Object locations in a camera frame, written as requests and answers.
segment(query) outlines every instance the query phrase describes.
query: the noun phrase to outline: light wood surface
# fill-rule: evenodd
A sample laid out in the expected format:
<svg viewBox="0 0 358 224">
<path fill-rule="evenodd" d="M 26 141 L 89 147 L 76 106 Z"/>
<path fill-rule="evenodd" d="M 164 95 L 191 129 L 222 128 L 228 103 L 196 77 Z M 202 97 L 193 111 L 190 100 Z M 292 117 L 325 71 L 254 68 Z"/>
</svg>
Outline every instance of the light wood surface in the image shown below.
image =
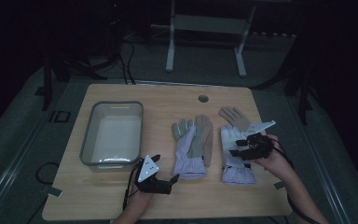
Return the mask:
<svg viewBox="0 0 358 224">
<path fill-rule="evenodd" d="M 200 95 L 209 97 L 207 103 Z M 227 121 L 218 115 L 221 106 L 236 106 L 252 123 L 261 122 L 249 89 L 201 86 L 115 85 L 89 86 L 53 187 L 60 198 L 49 196 L 43 211 L 46 220 L 115 219 L 122 211 L 130 172 L 94 173 L 79 159 L 92 106 L 99 101 L 139 101 L 144 105 L 141 157 L 160 154 L 157 178 L 169 180 L 175 162 L 176 142 L 171 125 L 198 114 L 213 122 L 213 156 L 207 176 L 179 180 L 172 193 L 156 194 L 142 218 L 257 217 L 289 215 L 285 189 L 279 180 L 252 163 L 256 184 L 233 187 L 223 184 L 220 127 Z"/>
</svg>

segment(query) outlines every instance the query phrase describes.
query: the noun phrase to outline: work glove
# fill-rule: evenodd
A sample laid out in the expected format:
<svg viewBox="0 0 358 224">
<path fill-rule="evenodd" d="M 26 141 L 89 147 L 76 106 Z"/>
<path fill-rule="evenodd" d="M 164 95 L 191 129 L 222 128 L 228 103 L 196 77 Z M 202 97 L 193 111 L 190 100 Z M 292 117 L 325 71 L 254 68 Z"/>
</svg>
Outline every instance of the work glove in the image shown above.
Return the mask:
<svg viewBox="0 0 358 224">
<path fill-rule="evenodd" d="M 245 132 L 251 125 L 251 121 L 235 106 L 220 108 L 219 115 L 226 119 L 232 126 L 237 127 L 241 132 Z"/>
<path fill-rule="evenodd" d="M 173 174 L 182 179 L 197 179 L 206 176 L 205 165 L 212 158 L 213 125 L 208 117 L 196 116 L 180 120 L 172 125 L 176 144 L 176 163 Z"/>
<path fill-rule="evenodd" d="M 253 185 L 255 176 L 251 170 L 251 163 L 243 161 L 240 157 L 233 157 L 229 152 L 231 149 L 246 150 L 248 147 L 237 147 L 237 140 L 246 139 L 244 132 L 231 124 L 220 129 L 223 148 L 223 159 L 225 162 L 222 182 L 229 185 Z"/>
</svg>

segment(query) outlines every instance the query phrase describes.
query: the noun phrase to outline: dark background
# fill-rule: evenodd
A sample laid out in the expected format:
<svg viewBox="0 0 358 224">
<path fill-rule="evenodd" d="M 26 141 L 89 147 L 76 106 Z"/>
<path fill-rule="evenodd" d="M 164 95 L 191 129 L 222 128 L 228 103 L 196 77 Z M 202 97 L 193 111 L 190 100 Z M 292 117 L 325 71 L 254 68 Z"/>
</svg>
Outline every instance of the dark background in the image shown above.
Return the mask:
<svg viewBox="0 0 358 224">
<path fill-rule="evenodd" d="M 252 31 L 297 35 L 281 75 L 298 68 L 291 76 L 298 79 L 311 71 L 310 85 L 358 170 L 358 1 L 266 2 L 256 1 Z M 220 10 L 224 7 L 232 8 L 228 16 L 233 17 L 243 17 L 236 4 L 251 4 L 183 3 L 177 9 L 185 13 L 225 16 Z M 208 11 L 202 4 L 209 5 Z M 63 52 L 85 62 L 91 54 L 115 55 L 118 24 L 129 24 L 147 39 L 150 24 L 169 24 L 170 7 L 163 0 L 0 1 L 0 117 L 47 55 Z M 114 31 L 108 37 L 107 29 Z"/>
</svg>

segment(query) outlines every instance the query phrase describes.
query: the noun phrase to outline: human arm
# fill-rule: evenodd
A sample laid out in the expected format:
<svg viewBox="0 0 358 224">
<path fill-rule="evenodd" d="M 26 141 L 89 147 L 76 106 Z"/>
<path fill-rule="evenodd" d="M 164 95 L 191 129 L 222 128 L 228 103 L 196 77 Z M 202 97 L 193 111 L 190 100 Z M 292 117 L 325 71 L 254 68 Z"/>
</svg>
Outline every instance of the human arm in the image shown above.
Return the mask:
<svg viewBox="0 0 358 224">
<path fill-rule="evenodd" d="M 138 190 L 136 185 L 131 183 L 131 193 L 124 211 L 117 217 L 115 224 L 133 224 L 147 210 L 153 193 L 144 193 Z"/>
<path fill-rule="evenodd" d="M 268 137 L 272 139 L 274 147 L 282 152 L 278 137 L 270 134 Z M 281 153 L 274 149 L 267 158 L 257 159 L 255 163 L 266 168 L 284 183 L 288 196 L 301 213 L 319 223 L 328 223 L 289 161 Z M 297 223 L 309 223 L 298 214 L 296 214 L 296 220 Z"/>
</svg>

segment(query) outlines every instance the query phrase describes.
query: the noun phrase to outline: clear storage box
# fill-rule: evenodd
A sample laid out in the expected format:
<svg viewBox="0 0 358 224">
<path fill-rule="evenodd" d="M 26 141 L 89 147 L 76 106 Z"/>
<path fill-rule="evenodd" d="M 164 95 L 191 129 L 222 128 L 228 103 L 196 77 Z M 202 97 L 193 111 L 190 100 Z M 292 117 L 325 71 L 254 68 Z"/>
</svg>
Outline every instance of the clear storage box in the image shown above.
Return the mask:
<svg viewBox="0 0 358 224">
<path fill-rule="evenodd" d="M 140 157 L 143 116 L 137 101 L 95 104 L 80 160 L 95 172 L 130 170 Z"/>
</svg>

